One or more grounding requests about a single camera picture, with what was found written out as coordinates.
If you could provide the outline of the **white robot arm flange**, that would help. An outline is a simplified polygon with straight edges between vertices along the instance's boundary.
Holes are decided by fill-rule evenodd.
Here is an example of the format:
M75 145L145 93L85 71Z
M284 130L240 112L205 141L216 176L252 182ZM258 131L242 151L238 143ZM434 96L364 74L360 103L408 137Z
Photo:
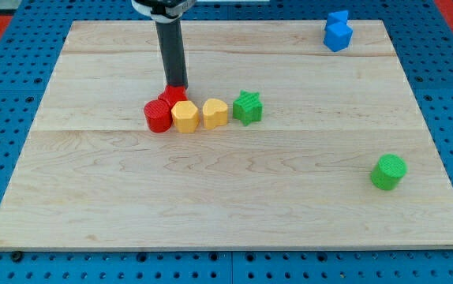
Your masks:
M191 9L196 0L131 0L132 7L154 21L174 20Z

